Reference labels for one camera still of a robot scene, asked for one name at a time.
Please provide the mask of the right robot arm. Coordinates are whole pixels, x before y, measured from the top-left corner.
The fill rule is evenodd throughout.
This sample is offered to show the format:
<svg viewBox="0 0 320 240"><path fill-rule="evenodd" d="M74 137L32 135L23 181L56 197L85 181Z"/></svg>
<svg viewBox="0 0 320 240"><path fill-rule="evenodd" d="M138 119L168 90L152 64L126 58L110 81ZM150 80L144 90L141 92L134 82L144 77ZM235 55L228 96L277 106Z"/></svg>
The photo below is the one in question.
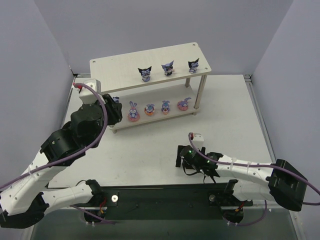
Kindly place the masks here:
<svg viewBox="0 0 320 240"><path fill-rule="evenodd" d="M231 158L217 152L203 156L190 145L177 147L176 167L191 168L206 177L230 178L232 196L240 202L275 201L281 207L299 212L307 185L306 178L289 162L257 163Z"/></svg>

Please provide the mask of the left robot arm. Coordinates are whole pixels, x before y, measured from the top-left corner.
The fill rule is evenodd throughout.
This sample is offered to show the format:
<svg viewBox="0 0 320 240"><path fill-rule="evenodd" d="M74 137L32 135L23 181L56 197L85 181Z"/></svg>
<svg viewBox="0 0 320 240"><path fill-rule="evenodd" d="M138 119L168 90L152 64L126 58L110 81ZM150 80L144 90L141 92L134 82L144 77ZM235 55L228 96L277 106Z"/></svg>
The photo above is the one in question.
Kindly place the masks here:
<svg viewBox="0 0 320 240"><path fill-rule="evenodd" d="M23 172L22 179L0 193L0 226L26 229L53 211L76 204L102 206L106 195L96 180L86 180L70 188L46 191L46 185L58 173L96 148L106 126L121 122L122 104L118 97L102 96L107 114L96 101L82 104L70 115L70 121L53 132L41 145L35 159Z"/></svg>

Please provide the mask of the black-hat striped bunny toy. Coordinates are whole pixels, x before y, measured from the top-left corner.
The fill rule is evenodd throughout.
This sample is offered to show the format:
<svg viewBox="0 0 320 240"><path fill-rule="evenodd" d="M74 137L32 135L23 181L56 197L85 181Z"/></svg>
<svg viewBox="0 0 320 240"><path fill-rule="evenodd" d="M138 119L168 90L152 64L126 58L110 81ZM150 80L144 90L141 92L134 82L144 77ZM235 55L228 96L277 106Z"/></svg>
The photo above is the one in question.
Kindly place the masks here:
<svg viewBox="0 0 320 240"><path fill-rule="evenodd" d="M195 61L189 61L188 62L189 67L189 73L195 74L197 72L197 69L199 67L199 58L197 58Z"/></svg>
<svg viewBox="0 0 320 240"><path fill-rule="evenodd" d="M152 66L148 67L148 68L138 68L138 71L141 75L141 79L143 82L148 82L151 79L151 70L152 70Z"/></svg>

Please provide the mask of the bunny holding strawberry cake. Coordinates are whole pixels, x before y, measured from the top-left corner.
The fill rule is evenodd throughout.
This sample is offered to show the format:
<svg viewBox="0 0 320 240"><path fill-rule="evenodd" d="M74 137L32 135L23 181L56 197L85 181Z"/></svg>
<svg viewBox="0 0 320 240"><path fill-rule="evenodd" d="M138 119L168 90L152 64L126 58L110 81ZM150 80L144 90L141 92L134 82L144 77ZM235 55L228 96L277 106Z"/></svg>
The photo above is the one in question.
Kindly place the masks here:
<svg viewBox="0 0 320 240"><path fill-rule="evenodd" d="M162 101L161 112L164 115L167 115L170 112L170 101L169 100Z"/></svg>

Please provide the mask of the sitting bunny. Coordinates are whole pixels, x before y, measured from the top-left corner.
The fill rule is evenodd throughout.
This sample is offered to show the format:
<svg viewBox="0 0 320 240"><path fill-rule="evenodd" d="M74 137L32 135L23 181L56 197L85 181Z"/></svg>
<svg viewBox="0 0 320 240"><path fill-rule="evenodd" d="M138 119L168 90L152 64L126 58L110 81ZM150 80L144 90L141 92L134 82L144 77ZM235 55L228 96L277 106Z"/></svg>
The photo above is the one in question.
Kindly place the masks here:
<svg viewBox="0 0 320 240"><path fill-rule="evenodd" d="M129 102L130 104L130 109L129 109L129 113L127 115L127 118L130 122L134 123L137 122L140 119L140 114L137 110L137 103L136 102Z"/></svg>

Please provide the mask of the purple bunny black bow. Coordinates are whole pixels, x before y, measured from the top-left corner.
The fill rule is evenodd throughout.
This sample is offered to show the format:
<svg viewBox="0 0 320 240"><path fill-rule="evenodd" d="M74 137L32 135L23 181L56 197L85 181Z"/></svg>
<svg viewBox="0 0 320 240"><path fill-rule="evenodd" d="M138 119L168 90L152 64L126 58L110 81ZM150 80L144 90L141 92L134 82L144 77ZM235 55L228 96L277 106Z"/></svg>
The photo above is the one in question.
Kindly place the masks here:
<svg viewBox="0 0 320 240"><path fill-rule="evenodd" d="M112 98L114 100L114 102L119 103L120 102L120 98L118 96L114 96Z"/></svg>

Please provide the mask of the purple bunny with sunglasses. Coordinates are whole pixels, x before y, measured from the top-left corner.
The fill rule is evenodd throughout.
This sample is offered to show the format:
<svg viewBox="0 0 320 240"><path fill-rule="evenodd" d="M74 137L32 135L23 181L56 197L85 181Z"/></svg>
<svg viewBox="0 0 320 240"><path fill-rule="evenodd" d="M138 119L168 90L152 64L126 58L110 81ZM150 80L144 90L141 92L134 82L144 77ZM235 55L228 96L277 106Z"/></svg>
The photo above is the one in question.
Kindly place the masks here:
<svg viewBox="0 0 320 240"><path fill-rule="evenodd" d="M165 76L170 76L172 75L173 71L174 71L174 61L171 61L169 63L166 63L166 64L162 64L161 67L164 71L164 75Z"/></svg>

